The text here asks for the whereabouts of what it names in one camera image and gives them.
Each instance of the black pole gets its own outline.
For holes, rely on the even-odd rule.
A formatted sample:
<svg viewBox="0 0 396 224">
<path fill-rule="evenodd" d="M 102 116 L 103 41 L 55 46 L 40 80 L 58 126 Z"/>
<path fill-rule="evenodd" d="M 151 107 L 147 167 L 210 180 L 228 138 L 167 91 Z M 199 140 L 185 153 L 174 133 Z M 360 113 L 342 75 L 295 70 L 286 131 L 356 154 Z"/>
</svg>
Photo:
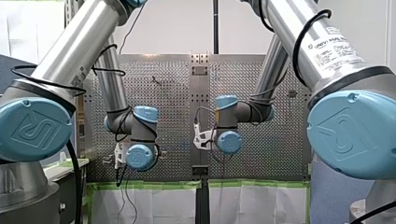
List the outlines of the black pole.
<svg viewBox="0 0 396 224">
<path fill-rule="evenodd" d="M 219 54 L 219 0 L 213 0 L 214 54 Z"/>
</svg>

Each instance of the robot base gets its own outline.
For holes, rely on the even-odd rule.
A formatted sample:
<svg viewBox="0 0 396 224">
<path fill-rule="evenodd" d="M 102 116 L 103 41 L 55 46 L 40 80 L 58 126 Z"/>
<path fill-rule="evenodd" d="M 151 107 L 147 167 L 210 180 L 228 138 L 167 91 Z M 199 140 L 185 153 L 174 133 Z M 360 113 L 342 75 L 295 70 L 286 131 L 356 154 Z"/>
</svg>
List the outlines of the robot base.
<svg viewBox="0 0 396 224">
<path fill-rule="evenodd" d="M 59 186 L 55 183 L 50 183 L 47 192 L 41 196 L 0 208 L 0 223 L 59 224 L 59 222 L 60 195 Z"/>
</svg>

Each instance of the metal stand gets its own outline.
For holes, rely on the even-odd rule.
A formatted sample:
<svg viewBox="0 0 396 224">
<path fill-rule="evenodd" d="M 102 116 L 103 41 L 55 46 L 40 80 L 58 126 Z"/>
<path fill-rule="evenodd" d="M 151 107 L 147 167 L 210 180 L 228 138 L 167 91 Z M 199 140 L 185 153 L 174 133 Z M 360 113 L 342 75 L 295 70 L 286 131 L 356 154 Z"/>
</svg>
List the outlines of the metal stand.
<svg viewBox="0 0 396 224">
<path fill-rule="evenodd" d="M 195 224 L 210 223 L 209 184 L 207 179 L 201 180 L 202 186 L 195 195 Z"/>
</svg>

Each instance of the green tape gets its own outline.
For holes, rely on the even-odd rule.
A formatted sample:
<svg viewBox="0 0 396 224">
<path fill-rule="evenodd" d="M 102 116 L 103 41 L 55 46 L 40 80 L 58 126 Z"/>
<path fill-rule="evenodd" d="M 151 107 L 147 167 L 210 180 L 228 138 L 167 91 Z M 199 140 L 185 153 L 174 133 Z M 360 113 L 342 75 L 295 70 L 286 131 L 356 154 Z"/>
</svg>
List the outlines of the green tape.
<svg viewBox="0 0 396 224">
<path fill-rule="evenodd" d="M 305 199 L 305 224 L 311 223 L 311 184 L 308 183 L 306 188 L 306 199 Z"/>
<path fill-rule="evenodd" d="M 210 188 L 241 187 L 241 186 L 306 189 L 309 187 L 309 182 L 250 180 L 250 179 L 209 180 Z"/>
<path fill-rule="evenodd" d="M 92 190 L 120 189 L 115 182 L 89 183 L 88 188 Z M 179 182 L 146 182 L 143 180 L 128 181 L 128 189 L 198 189 L 200 181 L 179 181 Z"/>
<path fill-rule="evenodd" d="M 310 182 L 287 182 L 287 181 L 268 181 L 268 180 L 250 180 L 250 179 L 215 179 L 209 180 L 210 188 L 222 187 L 242 187 L 242 186 L 259 186 L 287 189 L 306 189 L 305 203 L 305 224 L 310 224 L 311 210 L 311 185 Z M 128 181 L 128 189 L 156 189 L 156 190 L 174 190 L 174 189 L 198 189 L 201 187 L 200 181 L 179 181 L 179 182 L 146 182 L 142 180 Z M 87 186 L 87 206 L 88 220 L 92 224 L 92 196 L 96 190 L 118 190 L 115 182 L 106 183 L 89 183 Z"/>
</svg>

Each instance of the black cable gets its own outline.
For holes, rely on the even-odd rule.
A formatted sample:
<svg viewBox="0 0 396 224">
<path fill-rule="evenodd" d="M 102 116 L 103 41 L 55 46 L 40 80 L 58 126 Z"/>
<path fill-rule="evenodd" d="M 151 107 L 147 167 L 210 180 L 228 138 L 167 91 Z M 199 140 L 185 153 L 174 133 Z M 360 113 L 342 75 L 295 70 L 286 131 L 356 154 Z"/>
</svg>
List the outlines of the black cable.
<svg viewBox="0 0 396 224">
<path fill-rule="evenodd" d="M 17 70 L 20 70 L 20 69 L 34 69 L 34 68 L 37 68 L 37 65 L 16 65 L 16 66 L 13 66 L 11 68 L 11 72 L 13 74 L 19 76 L 19 77 L 26 78 L 27 80 L 32 81 L 32 82 L 37 83 L 37 84 L 44 84 L 44 85 L 49 85 L 49 86 L 53 86 L 53 87 L 58 87 L 58 88 L 70 90 L 70 91 L 76 91 L 75 96 L 80 96 L 82 94 L 85 94 L 85 92 L 87 92 L 86 90 L 84 90 L 82 88 L 79 88 L 79 87 L 65 86 L 65 85 L 61 85 L 61 84 L 58 84 L 58 83 L 49 82 L 49 81 L 46 81 L 46 80 L 43 80 L 43 79 L 29 77 L 28 75 L 17 71 Z"/>
<path fill-rule="evenodd" d="M 350 224 L 361 224 L 364 220 L 373 217 L 375 215 L 378 215 L 382 212 L 385 212 L 391 208 L 396 207 L 396 201 L 395 202 L 391 202 L 391 203 L 387 203 L 379 208 L 376 208 L 375 210 L 365 214 L 364 216 L 358 217 L 355 220 L 353 220 Z"/>
<path fill-rule="evenodd" d="M 332 16 L 332 12 L 329 9 L 323 9 L 320 12 L 318 12 L 317 15 L 315 15 L 312 19 L 310 19 L 303 27 L 303 30 L 300 32 L 298 35 L 296 42 L 294 44 L 294 49 L 293 49 L 293 54 L 292 54 L 292 64 L 293 64 L 293 70 L 294 70 L 294 75 L 299 79 L 299 81 L 306 86 L 306 83 L 301 75 L 300 67 L 298 65 L 298 54 L 300 52 L 300 47 L 303 42 L 303 39 L 308 33 L 309 29 L 311 26 L 318 20 L 322 19 L 322 16 L 327 14 L 327 18 L 330 18 Z"/>
<path fill-rule="evenodd" d="M 135 224 L 136 221 L 137 221 L 137 209 L 136 209 L 136 206 L 134 205 L 134 203 L 132 202 L 131 198 L 129 198 L 128 181 L 129 181 L 129 179 L 127 179 L 126 183 L 125 183 L 125 193 L 126 193 L 126 198 L 128 199 L 128 201 L 131 204 L 131 206 L 134 208 L 134 222 L 132 224 Z"/>
<path fill-rule="evenodd" d="M 75 172 L 76 179 L 76 218 L 75 223 L 80 223 L 81 221 L 81 206 L 82 206 L 82 187 L 81 187 L 81 172 L 79 170 L 78 159 L 72 142 L 69 140 L 66 144 L 67 150 L 72 160 L 73 169 Z"/>
<path fill-rule="evenodd" d="M 116 44 L 111 44 L 111 45 L 105 47 L 104 49 L 102 49 L 102 51 L 100 51 L 98 58 L 99 58 L 100 56 L 102 56 L 102 55 L 103 55 L 106 51 L 108 51 L 109 49 L 111 49 L 111 48 L 117 49 L 117 47 L 118 47 L 118 46 L 117 46 Z"/>
<path fill-rule="evenodd" d="M 128 33 L 125 35 L 125 37 L 124 37 L 124 39 L 123 39 L 123 41 L 122 41 L 121 48 L 120 48 L 120 54 L 122 54 L 122 49 L 123 49 L 123 47 L 125 46 L 126 39 L 128 38 L 128 35 L 129 35 L 129 34 L 132 32 L 132 30 L 134 29 L 134 25 L 136 24 L 137 19 L 139 19 L 140 14 L 142 13 L 143 8 L 145 7 L 146 3 L 143 4 L 142 8 L 140 8 L 140 11 L 139 11 L 139 13 L 138 13 L 137 16 L 136 16 L 136 19 L 134 19 L 134 23 L 132 24 L 131 29 L 129 29 Z"/>
<path fill-rule="evenodd" d="M 124 117 L 120 119 L 119 122 L 119 127 L 117 128 L 116 134 L 114 135 L 116 142 L 121 142 L 124 140 L 126 137 L 128 137 L 128 134 L 125 134 L 125 132 L 122 130 L 122 125 L 124 125 L 125 120 L 128 118 L 129 114 L 132 113 L 134 110 L 131 106 L 129 106 L 128 112 L 124 114 Z M 118 138 L 119 134 L 125 134 L 121 139 Z"/>
<path fill-rule="evenodd" d="M 265 28 L 273 33 L 274 29 L 270 25 L 268 25 L 268 23 L 265 21 L 264 15 L 262 14 L 262 0 L 259 0 L 259 14 L 260 19 L 262 20 L 262 24 L 265 26 Z"/>
<path fill-rule="evenodd" d="M 117 187 L 121 186 L 121 184 L 122 184 L 122 180 L 125 175 L 126 168 L 127 168 L 127 166 L 125 165 L 124 168 L 122 169 L 120 180 L 119 180 L 119 169 L 116 170 L 116 186 Z"/>
<path fill-rule="evenodd" d="M 272 105 L 272 104 L 273 104 L 273 101 L 275 100 L 275 97 L 274 97 L 274 98 L 271 98 L 271 99 L 262 99 L 262 98 L 256 98 L 256 97 L 262 96 L 262 95 L 264 95 L 265 93 L 268 93 L 268 92 L 270 92 L 270 91 L 274 91 L 274 90 L 275 90 L 280 84 L 282 84 L 282 82 L 285 80 L 286 74 L 287 74 L 287 72 L 285 72 L 285 74 L 283 75 L 283 77 L 282 77 L 276 84 L 274 84 L 274 86 L 273 86 L 271 89 L 268 89 L 268 90 L 266 90 L 266 91 L 259 92 L 259 93 L 257 93 L 257 94 L 251 94 L 251 95 L 249 96 L 249 100 L 252 101 L 252 102 L 254 102 L 254 103 L 257 104 L 257 105 L 266 105 L 266 106 Z"/>
<path fill-rule="evenodd" d="M 100 56 L 102 56 L 106 51 L 108 51 L 108 50 L 111 49 L 111 48 L 117 49 L 117 45 L 116 45 L 116 44 L 111 44 L 111 45 L 105 47 L 104 49 L 102 49 L 102 51 L 100 51 L 100 53 L 99 53 L 98 59 L 99 59 Z M 97 67 L 95 67 L 95 65 L 92 66 L 92 71 L 93 71 L 93 73 L 94 73 L 96 76 L 98 76 L 98 74 L 96 73 L 96 71 L 100 71 L 100 72 L 114 72 L 114 73 L 118 73 L 118 75 L 119 75 L 120 77 L 125 77 L 125 76 L 126 76 L 126 72 L 125 72 L 125 71 L 122 71 L 122 70 L 120 70 L 120 69 L 114 69 L 114 68 L 97 68 Z"/>
<path fill-rule="evenodd" d="M 114 72 L 114 73 L 119 73 L 118 75 L 120 77 L 125 77 L 126 76 L 126 72 L 122 71 L 120 69 L 112 69 L 112 68 L 97 68 L 95 66 L 92 67 L 92 71 L 95 73 L 96 76 L 98 76 L 98 74 L 96 73 L 97 71 L 99 72 Z"/>
<path fill-rule="evenodd" d="M 122 186 L 120 186 L 120 191 L 121 191 L 121 197 L 122 197 L 122 207 L 121 207 L 119 213 L 117 214 L 117 224 L 120 224 L 120 215 L 125 207 L 125 198 L 124 198 L 124 195 L 122 192 Z"/>
</svg>

